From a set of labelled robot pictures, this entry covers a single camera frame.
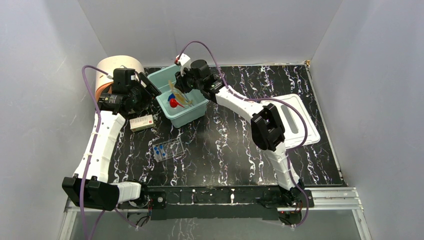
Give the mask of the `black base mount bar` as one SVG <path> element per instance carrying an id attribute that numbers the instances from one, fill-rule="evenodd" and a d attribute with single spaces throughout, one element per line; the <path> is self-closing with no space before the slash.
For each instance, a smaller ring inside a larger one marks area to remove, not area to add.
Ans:
<path id="1" fill-rule="evenodd" d="M 299 221 L 301 212 L 315 206 L 310 190 L 286 191 L 278 185 L 147 186 L 142 203 L 149 201 L 152 219 L 236 219 Z"/>

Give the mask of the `aluminium frame rail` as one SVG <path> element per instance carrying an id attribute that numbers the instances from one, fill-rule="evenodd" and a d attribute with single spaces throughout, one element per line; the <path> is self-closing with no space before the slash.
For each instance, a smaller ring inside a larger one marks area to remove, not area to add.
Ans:
<path id="1" fill-rule="evenodd" d="M 122 203 L 123 212 L 147 212 L 170 210 L 172 207 L 235 207 L 256 206 L 286 210 L 363 210 L 363 204 L 355 187 L 312 187 L 306 188 L 307 196 L 287 206 L 277 201 L 279 193 L 275 186 L 238 187 L 152 187 L 149 189 L 151 203 L 132 206 Z"/>

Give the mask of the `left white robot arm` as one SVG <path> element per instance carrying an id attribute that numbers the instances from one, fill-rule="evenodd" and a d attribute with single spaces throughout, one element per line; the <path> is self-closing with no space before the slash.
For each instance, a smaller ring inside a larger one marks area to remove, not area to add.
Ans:
<path id="1" fill-rule="evenodd" d="M 130 201 L 137 208 L 149 203 L 147 185 L 137 180 L 109 183 L 109 165 L 127 116 L 141 113 L 161 94 L 143 72 L 120 67 L 112 74 L 101 71 L 111 85 L 96 97 L 92 132 L 81 162 L 72 177 L 65 177 L 62 189 L 81 209 L 112 211 Z"/>

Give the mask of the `white plastic bin lid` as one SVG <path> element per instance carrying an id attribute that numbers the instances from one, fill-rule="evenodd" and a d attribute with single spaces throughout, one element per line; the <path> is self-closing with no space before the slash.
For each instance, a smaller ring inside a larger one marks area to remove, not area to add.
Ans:
<path id="1" fill-rule="evenodd" d="M 281 116 L 283 126 L 285 128 L 285 147 L 287 149 L 293 149 L 297 147 L 304 139 L 305 128 L 302 120 L 305 121 L 307 127 L 307 139 L 305 145 L 312 145 L 318 143 L 321 140 L 321 136 L 312 121 L 304 103 L 297 94 L 286 94 L 277 96 L 276 99 L 281 100 L 297 110 L 302 117 L 299 117 L 294 110 L 276 101 L 263 100 L 263 105 L 273 104 L 278 108 L 278 112 Z"/>

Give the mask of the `small white red box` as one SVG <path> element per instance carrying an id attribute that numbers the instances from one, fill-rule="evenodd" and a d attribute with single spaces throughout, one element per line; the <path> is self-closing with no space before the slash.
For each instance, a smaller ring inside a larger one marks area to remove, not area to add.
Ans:
<path id="1" fill-rule="evenodd" d="M 136 117 L 129 120 L 130 130 L 132 132 L 138 132 L 141 130 L 152 128 L 154 123 L 154 117 L 152 114 Z"/>

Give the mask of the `clear test tube rack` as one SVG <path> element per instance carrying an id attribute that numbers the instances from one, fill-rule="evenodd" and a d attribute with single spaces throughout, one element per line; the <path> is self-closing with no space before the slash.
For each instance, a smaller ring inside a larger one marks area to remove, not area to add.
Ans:
<path id="1" fill-rule="evenodd" d="M 166 161 L 168 159 L 178 158 L 185 154 L 185 147 L 180 137 L 153 144 L 153 156 L 154 147 L 157 147 L 161 152 L 160 162 Z"/>

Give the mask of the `tan rubber band loop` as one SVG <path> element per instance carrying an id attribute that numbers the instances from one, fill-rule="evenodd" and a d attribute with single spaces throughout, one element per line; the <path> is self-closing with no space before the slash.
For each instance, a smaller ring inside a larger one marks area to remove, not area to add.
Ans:
<path id="1" fill-rule="evenodd" d="M 188 97 L 182 93 L 180 90 L 178 90 L 177 88 L 175 88 L 173 82 L 171 80 L 168 81 L 168 85 L 170 87 L 170 90 L 176 100 L 177 103 L 179 103 L 183 108 L 184 107 L 192 107 L 193 101 L 189 100 Z"/>

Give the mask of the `teal plastic bin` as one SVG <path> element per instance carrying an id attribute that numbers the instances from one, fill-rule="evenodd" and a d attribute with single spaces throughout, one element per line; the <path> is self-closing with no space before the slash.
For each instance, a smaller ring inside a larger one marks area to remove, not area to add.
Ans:
<path id="1" fill-rule="evenodd" d="M 161 95 L 156 97 L 157 102 L 161 107 L 164 115 L 171 121 L 175 128 L 180 128 L 181 126 L 204 116 L 206 113 L 207 104 L 209 103 L 209 100 L 207 100 L 199 90 L 194 89 L 186 94 L 188 100 L 192 101 L 191 106 L 185 105 L 182 107 L 178 105 L 175 108 L 171 107 L 168 101 L 168 98 L 172 94 L 169 82 L 172 82 L 173 84 L 176 83 L 175 74 L 179 71 L 179 66 L 171 65 L 156 72 L 150 73 L 147 76 L 147 78 L 161 92 Z"/>

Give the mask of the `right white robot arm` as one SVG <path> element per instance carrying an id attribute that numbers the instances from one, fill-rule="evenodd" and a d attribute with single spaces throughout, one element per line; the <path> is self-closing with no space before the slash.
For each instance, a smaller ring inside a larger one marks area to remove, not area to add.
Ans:
<path id="1" fill-rule="evenodd" d="M 276 173 L 282 202 L 295 207 L 302 199 L 301 181 L 287 156 L 285 127 L 277 106 L 272 103 L 263 105 L 259 100 L 240 95 L 223 77 L 216 78 L 203 59 L 177 58 L 174 63 L 179 67 L 175 73 L 178 90 L 183 93 L 198 90 L 206 99 L 250 122 L 253 142 L 267 155 Z"/>

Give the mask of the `white squeeze bottle red cap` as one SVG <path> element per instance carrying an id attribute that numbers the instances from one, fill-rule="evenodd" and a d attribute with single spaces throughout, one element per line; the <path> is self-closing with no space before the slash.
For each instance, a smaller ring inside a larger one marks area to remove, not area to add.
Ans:
<path id="1" fill-rule="evenodd" d="M 179 103 L 175 98 L 170 98 L 168 102 L 171 108 L 177 108 L 177 107 L 184 108 L 184 106 L 181 103 Z"/>

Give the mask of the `white orange yellow cylinder device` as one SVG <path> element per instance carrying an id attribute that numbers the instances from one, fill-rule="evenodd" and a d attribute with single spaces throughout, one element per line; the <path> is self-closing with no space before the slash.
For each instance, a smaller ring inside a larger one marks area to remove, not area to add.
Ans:
<path id="1" fill-rule="evenodd" d="M 107 77 L 105 73 L 96 72 L 94 91 L 96 101 L 99 99 L 102 91 L 112 84 L 113 71 L 115 69 L 129 68 L 135 69 L 138 73 L 146 73 L 143 65 L 136 58 L 129 55 L 115 55 L 104 58 L 96 67 L 110 75 L 110 77 Z"/>

